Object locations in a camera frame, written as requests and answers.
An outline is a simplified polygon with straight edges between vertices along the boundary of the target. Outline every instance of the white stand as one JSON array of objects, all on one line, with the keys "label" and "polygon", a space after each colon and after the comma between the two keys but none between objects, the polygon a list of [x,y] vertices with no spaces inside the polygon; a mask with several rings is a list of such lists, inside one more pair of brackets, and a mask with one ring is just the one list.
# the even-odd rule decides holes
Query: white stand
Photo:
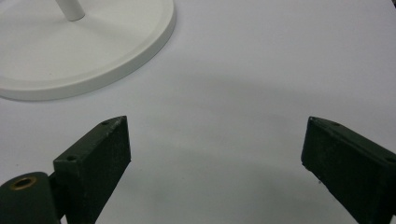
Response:
[{"label": "white stand", "polygon": [[51,100],[104,87],[151,59],[176,23],[173,0],[79,2],[0,2],[0,96]]}]

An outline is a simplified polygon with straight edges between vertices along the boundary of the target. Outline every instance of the white surface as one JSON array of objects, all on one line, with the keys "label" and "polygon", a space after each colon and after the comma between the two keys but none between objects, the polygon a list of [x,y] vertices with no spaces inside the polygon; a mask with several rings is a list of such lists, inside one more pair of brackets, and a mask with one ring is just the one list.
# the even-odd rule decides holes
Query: white surface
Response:
[{"label": "white surface", "polygon": [[75,96],[150,60],[174,30],[173,0],[111,3],[82,0],[86,16],[73,22],[55,1],[0,4],[0,96],[25,101]]},{"label": "white surface", "polygon": [[0,182],[127,115],[133,162],[99,224],[356,223],[301,165],[308,116],[395,151],[389,0],[176,0],[168,44],[78,97],[0,100]]}]

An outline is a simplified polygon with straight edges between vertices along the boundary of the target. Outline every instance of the small hole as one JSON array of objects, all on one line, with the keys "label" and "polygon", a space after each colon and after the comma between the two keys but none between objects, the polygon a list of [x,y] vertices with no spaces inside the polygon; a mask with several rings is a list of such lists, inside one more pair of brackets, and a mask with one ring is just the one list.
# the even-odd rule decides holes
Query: small hole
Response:
[{"label": "small hole", "polygon": [[37,181],[37,178],[35,178],[34,176],[24,177],[22,179],[17,180],[15,183],[13,183],[11,185],[11,189],[13,189],[13,190],[26,189],[26,188],[31,187],[36,181]]},{"label": "small hole", "polygon": [[68,161],[75,161],[77,159],[77,156],[68,156],[66,159]]},{"label": "small hole", "polygon": [[394,158],[386,158],[385,160],[387,160],[388,162],[396,162],[396,159]]}]

